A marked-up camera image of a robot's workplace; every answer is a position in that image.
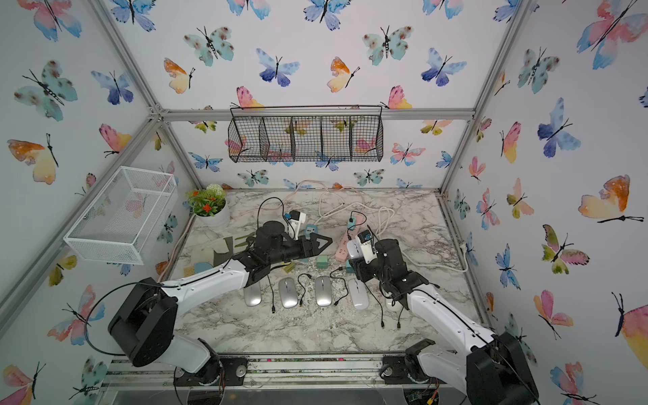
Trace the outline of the grey mouse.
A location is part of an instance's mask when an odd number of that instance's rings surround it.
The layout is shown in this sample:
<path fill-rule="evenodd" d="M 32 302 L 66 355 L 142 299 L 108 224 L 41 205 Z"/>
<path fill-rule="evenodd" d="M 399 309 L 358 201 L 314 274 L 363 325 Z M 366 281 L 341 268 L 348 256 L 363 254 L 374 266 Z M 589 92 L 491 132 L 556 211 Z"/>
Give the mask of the grey mouse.
<path fill-rule="evenodd" d="M 278 283 L 282 306 L 291 309 L 299 304 L 299 295 L 293 278 L 282 278 Z"/>

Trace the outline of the white mouse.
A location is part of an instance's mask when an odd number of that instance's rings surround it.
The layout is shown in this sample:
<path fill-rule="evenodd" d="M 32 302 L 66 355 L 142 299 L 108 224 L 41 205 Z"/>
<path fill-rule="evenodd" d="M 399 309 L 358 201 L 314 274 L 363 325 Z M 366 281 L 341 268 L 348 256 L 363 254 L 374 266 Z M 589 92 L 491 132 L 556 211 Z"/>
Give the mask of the white mouse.
<path fill-rule="evenodd" d="M 354 278 L 349 280 L 348 289 L 354 309 L 366 310 L 369 307 L 369 296 L 365 284 Z"/>

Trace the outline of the lavender mouse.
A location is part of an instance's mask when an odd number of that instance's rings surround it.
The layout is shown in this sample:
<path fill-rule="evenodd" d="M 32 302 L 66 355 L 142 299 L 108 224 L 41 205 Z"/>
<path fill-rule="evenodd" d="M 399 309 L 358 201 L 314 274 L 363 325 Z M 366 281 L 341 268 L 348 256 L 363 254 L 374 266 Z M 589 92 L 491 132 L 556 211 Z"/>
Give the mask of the lavender mouse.
<path fill-rule="evenodd" d="M 349 261 L 364 258 L 362 247 L 357 241 L 348 241 L 346 247 L 349 253 Z"/>

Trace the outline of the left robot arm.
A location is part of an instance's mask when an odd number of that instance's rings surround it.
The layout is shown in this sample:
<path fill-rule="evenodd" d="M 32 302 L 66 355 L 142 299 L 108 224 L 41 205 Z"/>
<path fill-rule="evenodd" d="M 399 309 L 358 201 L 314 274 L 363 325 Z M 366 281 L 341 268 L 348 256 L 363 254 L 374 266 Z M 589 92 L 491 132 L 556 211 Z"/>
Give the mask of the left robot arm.
<path fill-rule="evenodd" d="M 209 300 L 258 283 L 283 263 L 317 257 L 332 243 L 317 233 L 290 236 L 283 224 L 268 221 L 248 237 L 245 250 L 219 266 L 165 283 L 152 278 L 136 283 L 108 332 L 134 367 L 174 366 L 183 373 L 175 382 L 184 386 L 224 383 L 219 355 L 204 340 L 177 334 L 177 319 Z"/>

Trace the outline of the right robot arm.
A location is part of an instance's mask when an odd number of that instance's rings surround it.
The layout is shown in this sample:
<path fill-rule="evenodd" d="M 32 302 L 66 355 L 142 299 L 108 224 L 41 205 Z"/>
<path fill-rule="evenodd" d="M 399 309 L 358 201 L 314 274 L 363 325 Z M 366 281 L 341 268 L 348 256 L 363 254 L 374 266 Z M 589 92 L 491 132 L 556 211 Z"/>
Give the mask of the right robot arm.
<path fill-rule="evenodd" d="M 421 274 L 408 270 L 395 239 L 348 242 L 349 264 L 361 281 L 376 279 L 403 309 L 432 325 L 440 343 L 426 340 L 407 351 L 415 381 L 433 377 L 472 404 L 537 404 L 539 392 L 521 344 L 497 335 L 445 300 Z"/>

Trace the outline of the silver mouse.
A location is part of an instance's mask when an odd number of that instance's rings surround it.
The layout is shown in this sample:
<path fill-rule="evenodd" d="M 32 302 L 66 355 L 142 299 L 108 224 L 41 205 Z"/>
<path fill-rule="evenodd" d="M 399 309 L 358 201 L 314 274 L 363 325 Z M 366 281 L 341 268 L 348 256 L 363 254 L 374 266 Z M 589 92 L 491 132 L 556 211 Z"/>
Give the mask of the silver mouse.
<path fill-rule="evenodd" d="M 319 276 L 315 279 L 315 296 L 317 305 L 328 307 L 332 305 L 332 280 L 329 276 Z"/>
<path fill-rule="evenodd" d="M 262 290 L 260 283 L 244 288 L 244 301 L 248 307 L 255 307 L 262 303 Z"/>

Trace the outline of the pink power strip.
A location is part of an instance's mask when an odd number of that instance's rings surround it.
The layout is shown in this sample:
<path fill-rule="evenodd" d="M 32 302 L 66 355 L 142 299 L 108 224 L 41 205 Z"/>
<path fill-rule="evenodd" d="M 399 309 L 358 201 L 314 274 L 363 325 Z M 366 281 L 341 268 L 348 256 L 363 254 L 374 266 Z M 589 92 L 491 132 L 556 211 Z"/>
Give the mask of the pink power strip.
<path fill-rule="evenodd" d="M 348 260 L 349 253 L 346 247 L 347 242 L 353 241 L 356 238 L 357 234 L 361 231 L 361 227 L 366 223 L 366 221 L 367 217 L 364 213 L 355 210 L 351 212 L 346 224 L 346 231 L 344 231 L 339 242 L 339 247 L 335 253 L 335 259 L 338 262 L 344 263 Z"/>

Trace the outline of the blue power strip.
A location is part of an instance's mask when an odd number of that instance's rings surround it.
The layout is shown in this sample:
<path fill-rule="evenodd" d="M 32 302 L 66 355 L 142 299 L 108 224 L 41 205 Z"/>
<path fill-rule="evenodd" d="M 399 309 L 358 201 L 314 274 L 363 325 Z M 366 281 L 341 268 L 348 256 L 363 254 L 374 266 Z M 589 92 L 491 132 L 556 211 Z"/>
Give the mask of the blue power strip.
<path fill-rule="evenodd" d="M 305 230 L 304 230 L 305 239 L 310 240 L 312 235 L 317 234 L 317 233 L 318 233 L 318 227 L 316 225 L 308 224 L 305 227 Z"/>

